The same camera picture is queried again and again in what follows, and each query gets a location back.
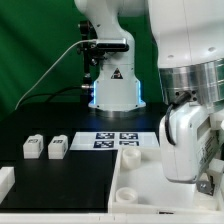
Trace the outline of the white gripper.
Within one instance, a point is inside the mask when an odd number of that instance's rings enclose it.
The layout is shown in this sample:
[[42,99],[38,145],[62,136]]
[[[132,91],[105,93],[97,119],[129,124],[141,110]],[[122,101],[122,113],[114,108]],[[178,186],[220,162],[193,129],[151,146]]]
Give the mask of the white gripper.
[[165,177],[196,183],[224,144],[224,131],[205,106],[186,103],[162,118],[159,142]]

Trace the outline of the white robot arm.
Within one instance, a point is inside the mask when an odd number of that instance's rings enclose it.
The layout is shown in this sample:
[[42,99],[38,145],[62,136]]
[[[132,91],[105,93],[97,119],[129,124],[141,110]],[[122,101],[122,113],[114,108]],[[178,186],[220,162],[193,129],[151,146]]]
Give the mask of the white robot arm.
[[74,0],[92,25],[100,64],[91,108],[123,113],[168,106],[159,127],[172,182],[194,183],[224,122],[224,0]]

